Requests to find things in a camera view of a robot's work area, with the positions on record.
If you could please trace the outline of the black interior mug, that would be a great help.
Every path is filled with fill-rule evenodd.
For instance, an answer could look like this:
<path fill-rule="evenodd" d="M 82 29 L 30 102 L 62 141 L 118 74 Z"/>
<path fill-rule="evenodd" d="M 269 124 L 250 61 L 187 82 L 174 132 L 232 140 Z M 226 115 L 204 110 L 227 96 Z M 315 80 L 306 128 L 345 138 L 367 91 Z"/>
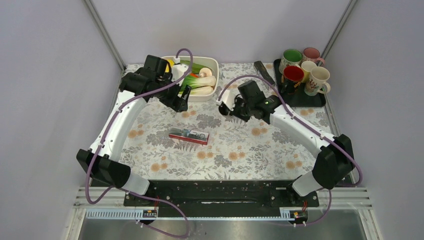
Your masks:
<path fill-rule="evenodd" d="M 304 78 L 303 70 L 296 65 L 287 66 L 283 69 L 282 81 L 285 87 L 284 92 L 288 95 L 294 94 Z"/>

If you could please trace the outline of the cream christmas mug green inside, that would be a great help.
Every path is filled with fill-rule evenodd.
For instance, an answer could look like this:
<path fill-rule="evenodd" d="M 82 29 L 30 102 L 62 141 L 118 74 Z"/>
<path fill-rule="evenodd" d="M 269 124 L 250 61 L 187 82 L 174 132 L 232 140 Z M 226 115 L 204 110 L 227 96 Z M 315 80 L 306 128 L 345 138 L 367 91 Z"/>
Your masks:
<path fill-rule="evenodd" d="M 279 72 L 282 74 L 284 69 L 288 66 L 299 64 L 303 59 L 303 55 L 299 50 L 287 49 L 283 52 L 278 67 Z"/>

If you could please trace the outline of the yellow mug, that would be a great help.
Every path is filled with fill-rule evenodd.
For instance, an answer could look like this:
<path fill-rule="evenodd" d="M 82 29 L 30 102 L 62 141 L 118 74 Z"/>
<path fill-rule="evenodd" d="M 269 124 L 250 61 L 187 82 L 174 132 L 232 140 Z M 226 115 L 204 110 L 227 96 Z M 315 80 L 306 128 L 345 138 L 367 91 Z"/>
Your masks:
<path fill-rule="evenodd" d="M 300 65 L 300 68 L 303 71 L 303 79 L 301 81 L 302 83 L 306 83 L 310 79 L 310 73 L 315 67 L 317 67 L 317 64 L 313 61 L 306 60 L 302 62 Z"/>

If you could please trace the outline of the tall floral beige mug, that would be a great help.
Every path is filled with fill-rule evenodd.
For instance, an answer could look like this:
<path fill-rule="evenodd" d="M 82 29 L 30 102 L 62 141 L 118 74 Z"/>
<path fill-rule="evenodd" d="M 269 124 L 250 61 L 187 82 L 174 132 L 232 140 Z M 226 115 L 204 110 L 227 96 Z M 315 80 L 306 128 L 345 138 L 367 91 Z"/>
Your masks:
<path fill-rule="evenodd" d="M 331 91 L 331 86 L 328 83 L 330 72 L 321 66 L 316 66 L 311 69 L 309 80 L 306 82 L 304 92 L 308 96 L 317 94 L 327 94 Z"/>

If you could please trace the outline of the pink ghost pattern mug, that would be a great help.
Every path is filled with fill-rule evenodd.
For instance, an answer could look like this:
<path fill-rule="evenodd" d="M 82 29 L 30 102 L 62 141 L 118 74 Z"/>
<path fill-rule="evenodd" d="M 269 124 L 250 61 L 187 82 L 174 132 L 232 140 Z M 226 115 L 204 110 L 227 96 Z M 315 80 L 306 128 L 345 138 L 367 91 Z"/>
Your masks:
<path fill-rule="evenodd" d="M 307 47 L 302 51 L 302 62 L 304 61 L 325 65 L 325 60 L 321 57 L 320 51 L 314 47 Z"/>

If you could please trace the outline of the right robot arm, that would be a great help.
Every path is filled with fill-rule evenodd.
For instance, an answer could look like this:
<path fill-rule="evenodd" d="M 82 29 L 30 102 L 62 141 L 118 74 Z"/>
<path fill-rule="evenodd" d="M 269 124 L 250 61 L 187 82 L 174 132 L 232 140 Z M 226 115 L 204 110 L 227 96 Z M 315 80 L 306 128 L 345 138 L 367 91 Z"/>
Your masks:
<path fill-rule="evenodd" d="M 249 80 L 238 87 L 239 94 L 223 89 L 217 99 L 219 112 L 245 122 L 254 117 L 285 131 L 314 157 L 313 169 L 289 184 L 287 201 L 301 205 L 311 192 L 333 189 L 354 168 L 351 140 L 344 134 L 325 132 L 295 113 L 277 95 L 266 97 L 257 83 Z"/>

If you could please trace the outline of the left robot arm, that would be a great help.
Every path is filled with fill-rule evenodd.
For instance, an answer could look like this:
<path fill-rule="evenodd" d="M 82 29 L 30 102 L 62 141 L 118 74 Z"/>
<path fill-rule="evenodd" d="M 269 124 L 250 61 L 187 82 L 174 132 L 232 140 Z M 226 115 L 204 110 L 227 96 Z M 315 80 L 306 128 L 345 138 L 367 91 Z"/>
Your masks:
<path fill-rule="evenodd" d="M 119 160 L 133 123 L 151 98 L 157 98 L 175 112 L 188 109 L 191 87 L 182 87 L 182 83 L 191 73 L 192 62 L 181 63 L 178 57 L 173 61 L 171 66 L 164 58 L 148 55 L 141 68 L 125 74 L 103 129 L 91 146 L 87 150 L 80 149 L 76 156 L 88 179 L 135 193 L 144 206 L 155 200 L 150 181 Z"/>

